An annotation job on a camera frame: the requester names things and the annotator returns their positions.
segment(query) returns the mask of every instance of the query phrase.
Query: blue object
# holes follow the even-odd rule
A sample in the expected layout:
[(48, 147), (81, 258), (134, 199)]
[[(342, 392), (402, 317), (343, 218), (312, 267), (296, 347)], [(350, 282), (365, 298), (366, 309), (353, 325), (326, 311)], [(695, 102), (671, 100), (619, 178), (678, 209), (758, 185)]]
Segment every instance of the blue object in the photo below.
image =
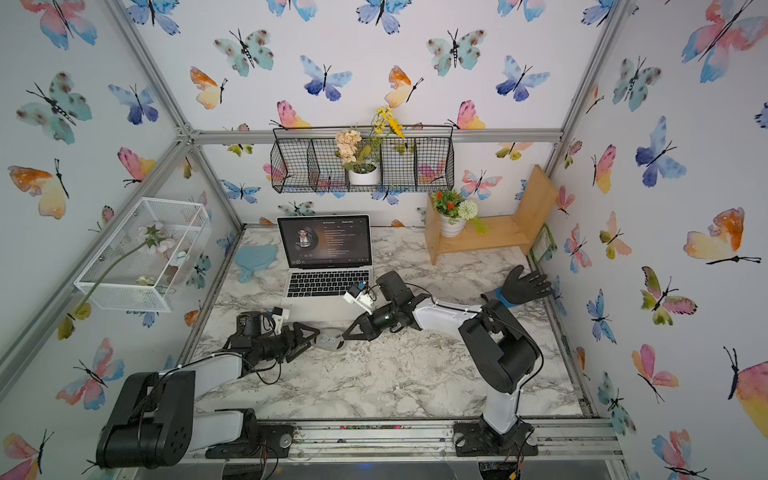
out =
[(240, 283), (248, 283), (253, 272), (264, 270), (277, 257), (277, 245), (246, 245), (235, 253), (235, 264), (243, 269), (243, 274), (237, 279)]

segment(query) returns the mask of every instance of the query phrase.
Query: butterfly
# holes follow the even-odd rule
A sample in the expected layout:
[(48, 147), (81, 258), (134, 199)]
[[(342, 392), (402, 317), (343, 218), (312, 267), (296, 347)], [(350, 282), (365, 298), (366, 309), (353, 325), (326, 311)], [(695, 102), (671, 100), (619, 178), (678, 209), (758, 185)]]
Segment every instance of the butterfly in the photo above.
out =
[(8, 167), (8, 175), (13, 180), (13, 184), (22, 192), (29, 192), (33, 197), (40, 196), (38, 202), (38, 212), (43, 217), (53, 217), (60, 220), (67, 210), (66, 198), (69, 193), (61, 180), (61, 173), (58, 171), (59, 159), (54, 159), (56, 168), (56, 178), (44, 170), (34, 168), (17, 167), (12, 165)]
[(114, 218), (114, 210), (112, 210), (112, 207), (109, 205), (104, 205), (104, 208), (101, 209), (101, 222), (96, 222), (96, 227), (98, 230), (94, 230), (92, 228), (89, 228), (89, 232), (101, 232), (102, 225), (105, 227), (107, 226), (107, 223), (109, 223), (109, 220), (112, 220)]
[(96, 45), (96, 27), (90, 21), (79, 16), (85, 10), (85, 2), (77, 0), (22, 0), (22, 7), (32, 13), (45, 12), (40, 17), (40, 30), (51, 43), (64, 50), (69, 50), (69, 35), (80, 38), (91, 45)]
[(397, 65), (392, 67), (389, 71), (389, 83), (395, 91), (390, 91), (385, 97), (387, 104), (390, 108), (397, 108), (402, 104), (408, 103), (411, 99), (411, 95), (416, 90), (416, 87), (424, 81), (424, 77), (421, 77), (415, 84), (411, 83), (411, 79), (408, 75)]
[(227, 196), (232, 200), (237, 199), (245, 199), (246, 202), (249, 204), (255, 204), (257, 202), (256, 197), (253, 195), (261, 190), (261, 187), (244, 187), (243, 184), (241, 184), (239, 187), (235, 184), (231, 184), (230, 182), (226, 180), (219, 180), (222, 185), (224, 185), (227, 190), (224, 191)]
[(328, 178), (321, 178), (317, 181), (316, 192), (319, 196), (323, 196), (327, 193), (333, 194), (336, 198), (341, 198), (346, 194), (346, 184), (343, 180), (331, 180), (331, 176)]
[(208, 258), (208, 255), (201, 253), (200, 259), (194, 265), (194, 273), (187, 280), (187, 285), (197, 285), (197, 288), (205, 288), (205, 273), (208, 270), (210, 270), (210, 258)]
[[(248, 125), (240, 124), (237, 127), (237, 131), (250, 131), (250, 129), (248, 128)], [(233, 154), (237, 155), (238, 157), (241, 157), (243, 155), (243, 152), (247, 154), (252, 154), (253, 145), (252, 144), (231, 144), (230, 147), (227, 148), (227, 151), (230, 151)]]
[(644, 266), (643, 272), (645, 273), (645, 286), (648, 288), (648, 291), (640, 290), (643, 294), (643, 305), (640, 308), (654, 313), (654, 325), (664, 325), (665, 323), (672, 325), (670, 312), (684, 315), (693, 315), (696, 312), (698, 307), (690, 298), (670, 295), (670, 293), (679, 290), (678, 288), (670, 290), (672, 277), (670, 277), (670, 281), (667, 284), (667, 289), (661, 291), (659, 279), (656, 277), (654, 270), (649, 266)]
[(376, 25), (379, 20), (382, 21), (382, 27), (388, 35), (400, 31), (400, 22), (395, 15), (399, 14), (407, 5), (411, 5), (411, 0), (366, 0), (368, 5), (357, 8), (357, 21), (360, 23), (370, 23), (376, 18)]
[(621, 229), (616, 228), (616, 212), (611, 212), (611, 216), (608, 218), (608, 230), (600, 230), (600, 241), (607, 243), (605, 247), (605, 256), (611, 260), (616, 258), (616, 253), (620, 255), (629, 255), (632, 253), (632, 249), (619, 240), (618, 237), (624, 235)]
[(554, 278), (554, 282), (552, 282), (552, 298), (554, 299), (554, 304), (558, 308), (558, 312), (562, 313), (564, 316), (568, 316), (568, 312), (565, 311), (565, 306), (563, 305), (563, 293), (560, 291), (559, 275), (557, 275)]
[(611, 191), (611, 168), (614, 167), (614, 160), (616, 160), (616, 147), (613, 145), (608, 145), (599, 162), (597, 155), (592, 155), (592, 164), (594, 166), (592, 187), (598, 184), (598, 188), (604, 194)]
[(760, 257), (739, 257), (733, 255), (741, 247), (741, 236), (744, 233), (744, 209), (731, 208), (721, 212), (712, 219), (709, 236), (701, 232), (688, 232), (688, 242), (683, 247), (685, 253), (693, 258), (712, 260), (707, 265), (720, 262), (760, 263)]
[(485, 200), (491, 196), (489, 188), (495, 187), (500, 181), (502, 181), (502, 177), (486, 177), (485, 170), (480, 172), (480, 178), (471, 171), (464, 170), (464, 178), (462, 178), (462, 182), (464, 182), (465, 185), (462, 187), (462, 195), (466, 198), (477, 193), (480, 200)]
[(270, 123), (280, 128), (309, 128), (312, 127), (308, 122), (305, 122), (296, 111), (293, 110), (291, 104), (287, 101), (277, 102), (277, 115), (280, 117), (280, 123), (272, 120)]
[(446, 123), (459, 130), (481, 130), (485, 128), (485, 124), (478, 118), (478, 112), (475, 110), (475, 102), (472, 100), (463, 101), (462, 104), (458, 106), (458, 118), (456, 119), (456, 123), (450, 120)]
[(83, 370), (86, 375), (61, 389), (56, 394), (56, 399), (63, 399), (69, 405), (74, 405), (82, 398), (85, 409), (99, 410), (107, 401), (104, 397), (107, 382), (120, 379), (125, 368), (125, 362), (122, 359), (110, 362), (113, 353), (109, 338), (103, 339), (96, 350), (93, 366), (90, 369), (83, 362), (80, 362), (82, 367), (73, 367)]
[(498, 12), (506, 17), (515, 7), (519, 10), (520, 5), (523, 5), (525, 19), (529, 22), (538, 18), (546, 9), (544, 0), (498, 0)]
[(643, 68), (644, 64), (645, 59), (640, 61), (640, 57), (637, 57), (637, 70), (630, 77), (634, 63), (629, 58), (625, 58), (621, 62), (619, 81), (616, 82), (616, 88), (614, 88), (614, 105), (619, 103), (622, 98), (625, 101), (629, 98), (629, 109), (635, 111), (648, 98), (648, 85), (656, 84), (661, 78), (661, 69), (658, 67)]
[(128, 150), (126, 147), (121, 147), (118, 151), (118, 159), (123, 164), (128, 173), (133, 177), (130, 180), (123, 180), (127, 187), (130, 184), (141, 183), (147, 179), (147, 176), (157, 164), (154, 160), (147, 158), (139, 158), (134, 152)]
[(128, 121), (134, 125), (141, 125), (144, 123), (144, 116), (149, 121), (157, 121), (157, 110), (150, 107), (149, 104), (154, 103), (152, 93), (149, 91), (149, 87), (137, 93), (136, 85), (129, 87), (131, 91), (120, 88), (117, 85), (109, 85), (109, 91), (120, 101), (121, 105), (130, 107), (128, 110)]
[(581, 249), (586, 243), (586, 238), (583, 243), (579, 243), (579, 227), (578, 223), (576, 223), (576, 227), (571, 231), (571, 238), (567, 239), (563, 246), (565, 253), (571, 254), (571, 272), (573, 273), (578, 272), (579, 263), (584, 268), (592, 266), (592, 260), (589, 260), (587, 252)]
[(134, 312), (133, 310), (126, 310), (126, 313), (133, 313), (134, 315), (144, 315), (144, 318), (141, 320), (141, 325), (146, 326), (147, 328), (154, 325), (155, 318), (160, 315), (156, 312)]
[(599, 101), (605, 100), (605, 95), (600, 95), (600, 97), (598, 97), (598, 94), (599, 94), (598, 86), (597, 86), (597, 85), (595, 85), (595, 86), (594, 86), (594, 90), (592, 91), (592, 98), (594, 99), (594, 103), (593, 103), (592, 105), (590, 105), (590, 106), (589, 106), (589, 108), (587, 109), (587, 111), (585, 111), (585, 112), (584, 112), (584, 114), (585, 114), (585, 115), (586, 115), (586, 114), (588, 114), (588, 113), (589, 113), (589, 111), (590, 111), (590, 110), (591, 110), (591, 109), (592, 109), (592, 108), (593, 108), (595, 105), (597, 105)]
[(134, 23), (143, 25), (151, 18), (152, 26), (157, 19), (157, 24), (169, 35), (179, 33), (179, 25), (171, 20), (168, 15), (179, 5), (179, 0), (131, 0), (136, 5), (126, 8), (128, 16)]
[(699, 28), (690, 35), (683, 48), (683, 63), (706, 57), (701, 68), (701, 83), (715, 81), (728, 71), (731, 49), (746, 51), (768, 35), (768, 17), (750, 17), (739, 20), (753, 0), (745, 0), (734, 12), (733, 0), (713, 0), (707, 8), (707, 20), (713, 25)]
[(671, 388), (677, 388), (679, 386), (677, 377), (669, 372), (656, 372), (654, 375), (654, 364), (656, 363), (656, 350), (650, 345), (643, 345), (640, 347), (640, 352), (632, 352), (632, 361), (634, 362), (634, 368), (638, 371), (640, 376), (650, 386), (656, 394), (656, 403), (659, 400), (664, 401), (659, 395), (656, 386), (668, 386)]
[(523, 101), (530, 95), (528, 93), (529, 88), (537, 87), (547, 81), (549, 78), (549, 72), (528, 74), (533, 68), (533, 65), (528, 67), (527, 65), (520, 69), (518, 62), (512, 58), (511, 55), (507, 55), (504, 59), (504, 75), (507, 76), (507, 81), (496, 85), (496, 91), (500, 95), (506, 96), (509, 92), (513, 91), (515, 94), (513, 97), (515, 101)]
[(758, 363), (739, 372), (739, 357), (736, 355), (736, 349), (733, 349), (733, 356), (728, 352), (728, 358), (730, 358), (730, 368), (733, 370), (728, 399), (732, 399), (735, 393), (744, 412), (750, 416), (760, 433), (768, 439), (768, 415), (766, 414), (768, 398), (765, 393), (768, 362)]
[[(266, 4), (270, 7), (270, 12), (278, 17), (283, 16), (283, 10), (285, 10), (286, 3), (288, 9), (290, 9), (291, 0), (266, 0)], [(317, 13), (317, 4), (315, 0), (293, 0), (293, 6), (296, 7), (296, 13), (299, 14), (305, 22), (308, 22)]]
[(467, 70), (472, 70), (480, 58), (480, 50), (476, 47), (482, 43), (485, 38), (485, 30), (475, 30), (461, 37), (458, 41), (458, 29), (451, 35), (448, 32), (451, 42), (442, 38), (432, 38), (427, 41), (427, 50), (433, 54), (432, 68), (437, 70), (437, 74), (445, 77), (448, 70), (451, 69), (451, 57), (453, 57), (453, 68), (456, 68), (456, 61)]
[(312, 210), (313, 202), (304, 202), (303, 204), (296, 205), (296, 202), (292, 202), (288, 205), (278, 205), (288, 217), (311, 217), (315, 214)]
[(496, 152), (496, 157), (504, 158), (509, 155), (511, 160), (520, 160), (523, 156), (522, 151), (530, 148), (530, 146), (533, 145), (533, 142), (512, 142), (510, 144), (499, 145), (502, 146), (502, 149)]
[(599, 27), (603, 22), (605, 22), (605, 19), (608, 17), (608, 13), (614, 6), (614, 2), (615, 0), (598, 0), (599, 5), (595, 5), (594, 7), (590, 7), (584, 10), (584, 17), (581, 19), (581, 23), (584, 25), (592, 25), (593, 23), (600, 20), (598, 22)]
[(320, 67), (315, 65), (315, 62), (309, 60), (304, 55), (300, 57), (300, 60), (301, 65), (304, 66), (304, 73), (312, 78), (312, 81), (304, 85), (306, 91), (315, 96), (321, 91), (325, 91), (328, 100), (338, 101), (341, 98), (341, 93), (339, 93), (336, 88), (345, 87), (346, 84), (352, 80), (352, 72), (343, 71), (341, 73), (328, 75), (328, 72), (331, 69), (330, 66), (326, 68), (326, 66), (323, 65), (323, 69), (320, 70)]
[(558, 206), (558, 210), (560, 210), (562, 213), (565, 214), (565, 216), (568, 216), (568, 212), (565, 211), (566, 208), (570, 207), (572, 203), (574, 203), (574, 200), (576, 200), (575, 194), (568, 195), (568, 198), (565, 196), (565, 185), (560, 186), (560, 193), (557, 198), (554, 199), (554, 204)]
[(760, 128), (768, 128), (768, 103), (763, 104), (763, 110), (755, 115), (755, 122), (757, 122)]
[(42, 460), (43, 460), (43, 448), (45, 443), (51, 439), (53, 432), (48, 435), (48, 430), (43, 432), (43, 441), (40, 446), (35, 449), (32, 445), (29, 445), (26, 440), (22, 438), (18, 433), (12, 433), (5, 437), (3, 440), (3, 447), (5, 450), (5, 456), (13, 459), (26, 458), (22, 463), (11, 468), (0, 478), (3, 480), (35, 480), (38, 477), (38, 473), (42, 475)]
[(576, 358), (578, 358), (578, 363), (576, 365), (581, 370), (581, 374), (591, 382), (592, 379), (589, 378), (586, 373), (584, 373), (584, 369), (587, 368), (587, 353), (580, 346), (576, 347)]
[(221, 86), (219, 86), (197, 67), (190, 69), (190, 78), (197, 87), (197, 90), (203, 91), (203, 93), (197, 94), (197, 101), (206, 109), (212, 110), (223, 101), (224, 85), (227, 84), (226, 78), (221, 82)]
[(603, 297), (603, 290), (600, 289), (597, 303), (592, 302), (592, 300), (587, 303), (587, 312), (594, 317), (591, 319), (594, 322), (594, 325), (592, 326), (592, 336), (595, 340), (599, 341), (602, 339), (603, 334), (605, 334), (605, 338), (609, 339), (613, 343), (616, 343), (614, 333), (611, 331), (611, 327), (608, 325), (608, 322), (610, 322), (608, 315), (604, 315), (604, 308), (605, 300)]
[(219, 240), (216, 240), (216, 245), (224, 249), (224, 255), (228, 255), (230, 250), (232, 249), (232, 246), (235, 244), (235, 233), (230, 232), (229, 235), (227, 235), (224, 238), (220, 238)]
[(50, 97), (43, 93), (37, 83), (35, 87), (39, 93), (29, 90), (26, 92), (42, 98), (47, 104), (36, 101), (24, 104), (16, 111), (16, 118), (32, 126), (40, 125), (46, 137), (72, 145), (74, 133), (67, 122), (76, 125), (73, 118), (83, 121), (93, 118), (91, 107), (86, 103), (85, 97), (70, 93), (74, 83), (66, 71), (58, 72), (51, 80), (51, 86), (48, 88)]
[(667, 470), (672, 471), (667, 480), (690, 480), (690, 477), (708, 480), (707, 477), (699, 475), (706, 472), (706, 468), (695, 472), (688, 467), (688, 462), (690, 462), (690, 436), (688, 431), (670, 432), (670, 442), (672, 442), (672, 445), (661, 435), (650, 441), (652, 444), (651, 449), (654, 453), (664, 460), (667, 465), (672, 465), (671, 467), (665, 467)]
[(390, 190), (389, 187), (382, 185), (376, 186), (376, 191), (371, 193), (373, 200), (386, 200), (390, 205), (397, 205), (399, 200), (396, 195), (400, 195), (402, 190)]
[(619, 398), (618, 389), (614, 391), (614, 384), (611, 377), (608, 376), (608, 372), (603, 372), (603, 381), (598, 386), (598, 400), (603, 405), (608, 406), (608, 411), (611, 412), (611, 424), (614, 426), (616, 435), (626, 435), (627, 430), (631, 433), (637, 433), (637, 428), (627, 410), (619, 405), (619, 402), (624, 399)]
[(687, 169), (669, 158), (666, 153), (677, 147), (670, 147), (667, 142), (667, 118), (662, 116), (656, 129), (650, 134), (650, 147), (638, 147), (634, 156), (638, 167), (645, 165), (643, 172), (643, 185), (652, 187), (656, 185), (658, 174), (664, 178), (680, 178), (687, 172)]
[(86, 303), (82, 307), (80, 307), (80, 311), (75, 312), (75, 307), (72, 307), (72, 310), (67, 312), (67, 315), (64, 317), (64, 319), (61, 320), (58, 324), (58, 339), (68, 339), (72, 336), (72, 333), (76, 330), (74, 327), (74, 321), (75, 320), (85, 320), (89, 316), (91, 316), (91, 304)]
[(568, 152), (565, 154), (565, 168), (570, 167), (571, 164), (574, 163), (574, 155), (576, 155), (579, 150), (581, 150), (581, 140), (572, 141), (571, 144), (568, 145)]
[(248, 64), (253, 68), (259, 65), (265, 70), (272, 70), (275, 55), (270, 49), (264, 47), (264, 45), (270, 43), (270, 33), (268, 31), (256, 30), (245, 37), (245, 40), (243, 40), (239, 28), (237, 29), (237, 35), (231, 30), (230, 33), (240, 43), (239, 47), (229, 38), (217, 38), (214, 40), (214, 45), (216, 45), (216, 48), (221, 53), (227, 56), (233, 70), (237, 70), (241, 77), (248, 76)]

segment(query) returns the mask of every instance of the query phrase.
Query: marble table surface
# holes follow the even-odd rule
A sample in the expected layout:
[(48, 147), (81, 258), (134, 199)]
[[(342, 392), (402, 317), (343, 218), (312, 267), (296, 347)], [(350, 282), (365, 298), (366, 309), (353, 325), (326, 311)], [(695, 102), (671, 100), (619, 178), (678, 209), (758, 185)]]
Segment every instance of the marble table surface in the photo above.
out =
[[(404, 281), (449, 302), (483, 303), (480, 294), (500, 286), (512, 267), (522, 264), (528, 269), (517, 247), (441, 255), (433, 266), (423, 228), (374, 227), (372, 242), (376, 276), (396, 270)], [(250, 282), (239, 283), (240, 268), (231, 264), (194, 359), (224, 345), (234, 333), (239, 312), (279, 306), (288, 265), (277, 228), (247, 229), (240, 243), (266, 244), (278, 246), (277, 259)], [(580, 415), (543, 303), (537, 300), (511, 311), (545, 358), (543, 370), (525, 387), (518, 412)], [(277, 368), (262, 373), (267, 382), (276, 376)], [(198, 412), (253, 408), (262, 419), (475, 416), (482, 414), (487, 389), (461, 340), (405, 328), (399, 333), (385, 331), (372, 342), (346, 342), (338, 352), (310, 348), (282, 365), (280, 381), (274, 385), (265, 385), (252, 374), (207, 393), (195, 407)]]

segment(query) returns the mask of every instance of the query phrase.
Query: wooden shelf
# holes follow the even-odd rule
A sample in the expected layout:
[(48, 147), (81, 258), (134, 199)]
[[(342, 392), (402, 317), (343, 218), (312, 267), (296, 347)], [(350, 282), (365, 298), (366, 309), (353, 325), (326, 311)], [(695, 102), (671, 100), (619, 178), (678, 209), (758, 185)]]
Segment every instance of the wooden shelf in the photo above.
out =
[(425, 235), (432, 265), (437, 264), (437, 256), (440, 253), (520, 247), (523, 254), (527, 255), (557, 195), (557, 189), (537, 165), (531, 173), (518, 211), (514, 215), (482, 217), (487, 233), (477, 233), (469, 224), (454, 238), (440, 236), (440, 214), (432, 204), (432, 197), (429, 197)]

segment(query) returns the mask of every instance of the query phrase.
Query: potted plant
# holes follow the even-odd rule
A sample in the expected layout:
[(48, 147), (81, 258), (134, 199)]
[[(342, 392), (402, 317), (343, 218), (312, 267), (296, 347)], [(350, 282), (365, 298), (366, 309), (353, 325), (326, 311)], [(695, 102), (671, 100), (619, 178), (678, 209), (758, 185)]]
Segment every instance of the potted plant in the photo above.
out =
[(381, 145), (390, 134), (405, 138), (402, 127), (392, 115), (392, 109), (384, 106), (376, 111), (371, 120), (371, 131), (365, 144), (358, 151), (362, 136), (352, 128), (336, 134), (336, 156), (341, 158), (344, 168), (349, 172), (350, 185), (377, 185), (381, 181)]
[(477, 204), (453, 190), (433, 193), (432, 204), (440, 214), (440, 235), (445, 238), (457, 237), (464, 230), (467, 220), (478, 215)]

